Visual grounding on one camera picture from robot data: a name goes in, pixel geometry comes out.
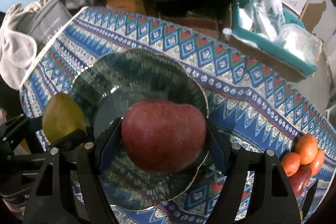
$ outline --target orange fruit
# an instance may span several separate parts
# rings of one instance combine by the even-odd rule
[[[286,154],[281,160],[281,165],[288,177],[294,175],[300,167],[300,156],[295,152]]]
[[[309,164],[309,167],[311,168],[311,176],[316,175],[320,171],[323,163],[324,163],[324,152],[322,149],[319,149],[315,159],[313,159],[313,161]]]
[[[295,146],[295,152],[300,156],[302,165],[311,163],[315,159],[317,151],[317,140],[311,134],[303,135]]]

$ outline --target white towel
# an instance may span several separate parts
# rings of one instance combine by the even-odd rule
[[[14,4],[7,11],[0,28],[0,75],[11,88],[18,90],[31,63],[36,57],[36,41],[16,31],[16,25],[32,10],[37,12],[47,0],[29,4],[23,10]]]

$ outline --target red apple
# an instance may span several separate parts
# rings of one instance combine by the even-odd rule
[[[134,104],[121,123],[127,155],[146,172],[173,174],[185,169],[201,153],[205,135],[198,108],[160,99]]]
[[[311,169],[308,165],[301,165],[297,172],[288,177],[295,197],[299,197],[306,189],[311,176]]]

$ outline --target gray bag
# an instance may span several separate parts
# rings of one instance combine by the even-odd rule
[[[26,15],[17,25],[17,30],[35,39],[39,53],[71,18],[61,0],[48,0],[37,13],[32,11]]]

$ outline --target patterned tablecloth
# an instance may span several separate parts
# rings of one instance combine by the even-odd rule
[[[247,150],[272,149],[280,156],[291,150],[300,134],[312,134],[325,151],[325,163],[310,179],[317,182],[307,218],[328,190],[336,167],[336,131],[298,91],[275,71],[242,55],[236,49],[193,30],[138,14],[85,8],[49,42],[26,75],[20,89],[28,117],[43,114],[46,103],[59,91],[68,92],[75,75],[108,52],[142,47],[165,52],[181,62],[188,74],[205,89],[209,117],[230,140]],[[44,147],[43,132],[37,133]],[[254,173],[249,172],[236,219],[246,214]],[[225,177],[214,168],[175,200],[143,212],[113,206],[121,223],[205,223]],[[78,185],[77,195],[81,198]],[[306,192],[297,199],[301,208]]]

